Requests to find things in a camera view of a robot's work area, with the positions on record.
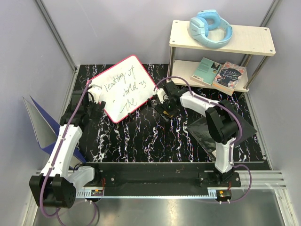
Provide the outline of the pink framed whiteboard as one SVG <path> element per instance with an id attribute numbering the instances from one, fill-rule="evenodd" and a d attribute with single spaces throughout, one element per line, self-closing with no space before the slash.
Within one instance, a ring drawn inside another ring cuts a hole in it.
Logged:
<path id="1" fill-rule="evenodd" d="M 101 86 L 104 111 L 113 123 L 119 123 L 129 113 L 152 98 L 155 82 L 136 55 L 130 55 L 111 68 L 93 77 L 91 85 Z"/>

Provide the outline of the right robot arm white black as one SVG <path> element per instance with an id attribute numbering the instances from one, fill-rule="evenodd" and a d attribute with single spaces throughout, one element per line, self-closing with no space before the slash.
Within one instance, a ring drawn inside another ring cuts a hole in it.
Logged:
<path id="1" fill-rule="evenodd" d="M 242 137 L 242 126 L 226 103 L 202 97 L 190 86 L 180 89 L 173 81 L 161 89 L 156 84 L 153 97 L 158 98 L 155 110 L 166 121 L 177 115 L 180 105 L 205 117 L 209 134 L 216 145 L 215 169 L 207 182 L 221 187 L 229 183 L 234 174 L 234 144 Z"/>

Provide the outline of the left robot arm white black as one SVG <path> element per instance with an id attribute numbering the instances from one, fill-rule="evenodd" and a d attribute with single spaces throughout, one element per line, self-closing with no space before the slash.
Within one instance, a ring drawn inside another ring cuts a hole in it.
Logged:
<path id="1" fill-rule="evenodd" d="M 32 176 L 29 186 L 36 204 L 44 207 L 71 208 L 76 192 L 86 184 L 97 186 L 102 180 L 98 167 L 91 167 L 79 151 L 84 129 L 104 112 L 100 88 L 74 91 L 59 123 L 38 104 L 43 119 L 54 129 L 56 141 L 46 147 L 50 158 L 38 176 Z"/>

